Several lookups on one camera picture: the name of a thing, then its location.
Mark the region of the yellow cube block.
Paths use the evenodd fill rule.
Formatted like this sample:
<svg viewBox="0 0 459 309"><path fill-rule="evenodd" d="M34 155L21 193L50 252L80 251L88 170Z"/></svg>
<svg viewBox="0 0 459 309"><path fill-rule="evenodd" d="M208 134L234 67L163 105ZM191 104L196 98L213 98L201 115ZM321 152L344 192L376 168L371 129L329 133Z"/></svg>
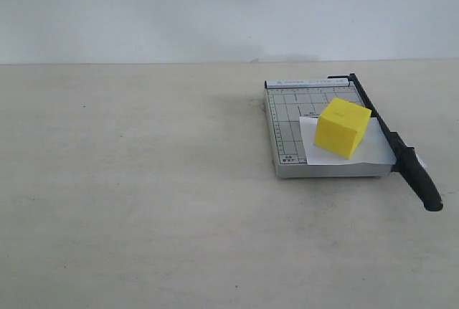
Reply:
<svg viewBox="0 0 459 309"><path fill-rule="evenodd" d="M366 133L372 111L334 98L319 115L314 145L350 159Z"/></svg>

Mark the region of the white paper sheet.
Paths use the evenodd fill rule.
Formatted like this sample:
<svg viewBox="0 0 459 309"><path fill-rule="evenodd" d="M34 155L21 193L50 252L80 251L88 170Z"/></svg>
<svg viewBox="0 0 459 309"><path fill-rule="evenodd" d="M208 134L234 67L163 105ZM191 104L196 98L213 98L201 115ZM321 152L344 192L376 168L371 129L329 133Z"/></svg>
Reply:
<svg viewBox="0 0 459 309"><path fill-rule="evenodd" d="M301 117L299 120L301 138L305 149L306 160L309 165L354 165L370 164L392 166L395 164L395 156L390 148L379 122L376 118L370 118L366 133L359 146L350 159L343 158L335 153L319 148L314 145L317 118Z"/></svg>

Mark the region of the black cutter blade arm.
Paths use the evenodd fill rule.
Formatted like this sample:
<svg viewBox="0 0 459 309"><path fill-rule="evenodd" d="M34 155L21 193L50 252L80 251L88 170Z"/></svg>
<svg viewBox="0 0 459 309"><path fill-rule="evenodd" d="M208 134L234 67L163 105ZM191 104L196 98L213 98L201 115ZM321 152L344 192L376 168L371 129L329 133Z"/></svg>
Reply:
<svg viewBox="0 0 459 309"><path fill-rule="evenodd" d="M364 106L372 111L372 117L377 119L384 137L392 149L396 158L392 171L399 173L403 177L427 211L441 211L443 209L441 195L430 175L419 161L415 149L407 146L397 132L389 129L354 73L349 75L349 81L354 83Z"/></svg>

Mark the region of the grey paper cutter base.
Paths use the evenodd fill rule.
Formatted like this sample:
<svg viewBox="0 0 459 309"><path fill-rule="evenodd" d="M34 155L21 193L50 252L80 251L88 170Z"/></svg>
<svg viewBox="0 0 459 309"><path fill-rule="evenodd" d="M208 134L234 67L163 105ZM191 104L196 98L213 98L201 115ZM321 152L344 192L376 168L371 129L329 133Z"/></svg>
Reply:
<svg viewBox="0 0 459 309"><path fill-rule="evenodd" d="M265 82L265 112L270 134L273 163L277 177L333 178L381 177L388 175L392 166L309 165L301 138L301 117L317 118L334 99L364 106L348 75L330 76L318 80L272 80Z"/></svg>

